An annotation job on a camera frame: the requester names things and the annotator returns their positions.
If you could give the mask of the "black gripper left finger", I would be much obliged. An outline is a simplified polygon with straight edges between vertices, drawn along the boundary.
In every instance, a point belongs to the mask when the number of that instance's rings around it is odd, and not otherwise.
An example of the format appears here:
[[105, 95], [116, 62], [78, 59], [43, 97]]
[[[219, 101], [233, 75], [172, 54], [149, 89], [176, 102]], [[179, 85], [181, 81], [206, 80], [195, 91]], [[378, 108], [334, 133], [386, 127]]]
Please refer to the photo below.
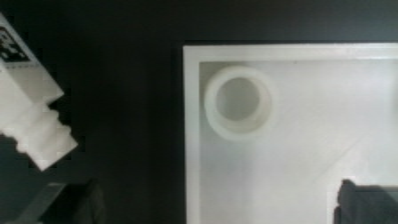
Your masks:
[[50, 183], [11, 224], [107, 224], [98, 180], [80, 184]]

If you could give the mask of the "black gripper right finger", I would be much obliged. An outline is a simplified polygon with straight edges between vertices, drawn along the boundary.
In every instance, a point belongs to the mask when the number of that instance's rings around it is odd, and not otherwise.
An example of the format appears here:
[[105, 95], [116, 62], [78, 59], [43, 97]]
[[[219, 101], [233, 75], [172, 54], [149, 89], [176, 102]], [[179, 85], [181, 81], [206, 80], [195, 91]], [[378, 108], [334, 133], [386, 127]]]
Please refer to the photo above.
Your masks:
[[332, 224], [398, 224], [398, 186], [341, 181]]

